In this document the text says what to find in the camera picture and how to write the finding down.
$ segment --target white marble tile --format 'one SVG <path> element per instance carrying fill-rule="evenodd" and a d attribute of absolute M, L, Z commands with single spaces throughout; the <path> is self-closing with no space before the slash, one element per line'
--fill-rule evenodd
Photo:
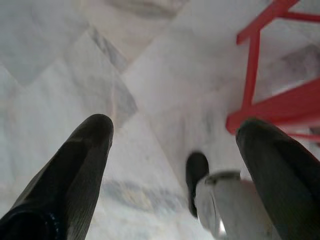
<path fill-rule="evenodd" d="M 100 193 L 85 239 L 152 240 L 164 228 L 155 215 L 113 201 Z"/>
<path fill-rule="evenodd" d="M 151 118 L 151 126 L 184 190 L 185 164 L 194 150 L 207 155 L 211 173 L 244 168 L 235 137 L 225 127 L 228 113 L 240 107 L 242 95 L 243 86 L 228 84 Z"/>
<path fill-rule="evenodd" d="M 114 134 L 104 179 L 182 193 L 154 133 L 139 113 Z"/>
<path fill-rule="evenodd" d="M 0 218 L 2 218 L 15 203 L 17 196 L 10 187 L 4 186 L 2 183 L 0 183 L 0 195 Z"/>
<path fill-rule="evenodd" d="M 200 221 L 195 219 L 188 210 L 184 210 L 152 238 L 152 240 L 163 239 L 213 240 L 213 236 L 202 227 Z"/>
<path fill-rule="evenodd" d="M 317 0 L 300 0 L 291 11 L 320 15 L 320 2 Z M 286 20 L 285 23 L 293 30 L 303 34 L 314 44 L 320 45 L 320 23 Z"/>
<path fill-rule="evenodd" d="M 110 116 L 118 129 L 137 108 L 119 73 L 86 33 L 1 115 L 4 159 L 19 193 L 91 114 Z"/>
<path fill-rule="evenodd" d="M 244 83 L 248 42 L 236 46 L 235 41 L 239 30 L 250 20 L 240 17 L 239 24 L 232 16 L 246 16 L 246 7 L 258 14 L 263 7 L 259 2 L 240 3 L 236 4 L 238 11 L 221 1 L 188 3 L 171 26 L 128 68 L 124 80 L 142 111 L 153 116 L 219 89 L 232 79 Z M 284 27 L 288 31 L 284 32 L 282 27 L 274 24 L 264 30 L 260 62 L 270 63 L 309 44 L 300 33 L 287 26 Z"/>
<path fill-rule="evenodd" d="M 8 101 L 21 89 L 17 80 L 0 62 L 0 109 L 5 108 Z"/>
<path fill-rule="evenodd" d="M 188 0 L 78 0 L 98 32 L 131 63 Z"/>
<path fill-rule="evenodd" d="M 310 43 L 307 37 L 290 28 L 283 20 L 274 20 L 261 31 L 259 69 Z"/>
<path fill-rule="evenodd" d="M 310 44 L 261 68 L 257 88 L 276 95 L 318 77 L 320 48 Z"/>
<path fill-rule="evenodd" d="M 10 0 L 0 7 L 0 61 L 28 85 L 84 32 L 71 0 Z"/>

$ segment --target black shoe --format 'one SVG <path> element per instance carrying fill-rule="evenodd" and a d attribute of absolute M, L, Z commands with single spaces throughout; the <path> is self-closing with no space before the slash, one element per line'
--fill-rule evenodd
<path fill-rule="evenodd" d="M 188 186 L 188 202 L 190 213 L 197 218 L 195 196 L 197 183 L 209 174 L 209 165 L 206 156 L 201 152 L 193 152 L 186 161 L 185 181 Z"/>

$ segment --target white pant leg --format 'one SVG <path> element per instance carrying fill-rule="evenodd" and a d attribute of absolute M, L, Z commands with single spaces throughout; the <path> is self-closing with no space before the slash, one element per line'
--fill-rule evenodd
<path fill-rule="evenodd" d="M 255 186 L 238 172 L 204 177 L 195 206 L 201 224 L 217 240 L 280 240 Z"/>

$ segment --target marble floor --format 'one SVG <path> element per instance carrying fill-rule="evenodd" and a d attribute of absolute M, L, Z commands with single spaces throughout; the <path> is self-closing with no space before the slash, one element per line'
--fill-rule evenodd
<path fill-rule="evenodd" d="M 225 120 L 246 74 L 248 43 L 236 46 L 236 34 L 268 3 L 3 0 L 0 216 L 76 126 L 101 113 L 115 134 L 86 239 L 212 240 L 188 212 L 185 161 L 200 149 L 211 172 L 250 177 Z M 320 13 L 320 2 L 295 8 Z M 283 20 L 263 30 L 255 101 L 320 75 L 319 30 Z"/>

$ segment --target red metal bar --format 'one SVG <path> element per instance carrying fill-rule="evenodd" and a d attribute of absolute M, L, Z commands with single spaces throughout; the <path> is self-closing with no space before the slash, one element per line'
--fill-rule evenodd
<path fill-rule="evenodd" d="M 282 15 L 279 16 L 279 18 L 304 21 L 304 22 L 312 22 L 312 23 L 320 23 L 320 15 L 299 13 L 299 12 L 293 12 L 293 11 L 284 12 Z"/>
<path fill-rule="evenodd" d="M 230 114 L 226 128 L 234 134 L 249 117 L 266 120 L 277 126 L 319 126 L 319 93 L 320 78 Z"/>
<path fill-rule="evenodd" d="M 312 142 L 320 143 L 320 135 L 313 135 L 313 134 L 300 134 L 300 133 L 287 133 L 290 137 L 300 138 L 300 139 L 307 139 Z"/>
<path fill-rule="evenodd" d="M 274 0 L 258 17 L 255 18 L 236 37 L 236 44 L 241 44 L 248 37 L 256 34 L 274 18 L 288 11 L 299 0 Z"/>
<path fill-rule="evenodd" d="M 258 71 L 260 51 L 260 32 L 250 38 L 250 48 L 248 56 L 248 64 L 246 68 L 245 88 L 242 101 L 242 107 L 247 108 L 252 105 L 252 100 L 255 94 L 255 86 Z"/>

